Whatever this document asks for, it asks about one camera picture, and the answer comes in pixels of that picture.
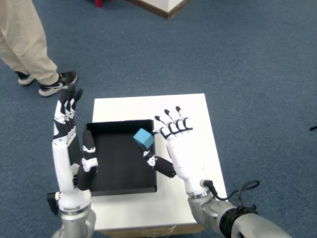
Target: sneaker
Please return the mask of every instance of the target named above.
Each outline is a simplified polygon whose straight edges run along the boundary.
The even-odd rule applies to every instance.
[[[24,73],[21,73],[21,72],[18,72],[18,71],[16,71],[15,73],[19,76],[18,83],[20,85],[23,85],[23,86],[29,85],[35,79],[30,74],[24,74]]]
[[[41,84],[39,94],[43,97],[50,96],[62,89],[67,89],[68,86],[74,84],[77,80],[77,74],[74,71],[60,73],[58,81],[51,85]]]

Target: wooden baseboard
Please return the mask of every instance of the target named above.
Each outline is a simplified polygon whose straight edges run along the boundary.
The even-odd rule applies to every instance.
[[[111,238],[162,237],[166,235],[194,234],[203,231],[201,225],[182,225],[176,227],[158,227],[146,229],[100,231]]]
[[[187,5],[190,0],[183,0],[180,2],[176,7],[174,7],[171,11],[167,12],[160,8],[157,8],[155,6],[152,6],[144,1],[141,0],[127,0],[128,2],[131,2],[137,6],[140,6],[144,8],[145,10],[148,10],[150,12],[155,13],[156,15],[159,15],[161,17],[164,17],[165,19],[171,19],[176,13],[178,13],[185,5]]]

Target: red object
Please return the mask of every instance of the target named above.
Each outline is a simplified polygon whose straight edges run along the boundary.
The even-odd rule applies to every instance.
[[[95,0],[96,7],[103,7],[103,0]]]

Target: person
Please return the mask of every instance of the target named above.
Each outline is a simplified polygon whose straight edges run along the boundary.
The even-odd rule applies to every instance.
[[[45,32],[32,0],[0,0],[0,58],[17,73],[20,85],[36,79],[44,97],[77,80],[74,71],[57,73],[47,55]]]

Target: blue carpet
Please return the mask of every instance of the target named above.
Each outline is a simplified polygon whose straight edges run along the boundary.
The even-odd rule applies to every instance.
[[[315,0],[192,0],[170,21],[123,0],[34,4],[58,71],[79,74],[79,130],[95,98],[205,93],[227,191],[261,180],[245,202],[294,238],[316,236]],[[49,238],[60,226],[46,202],[59,95],[0,72],[0,237]]]

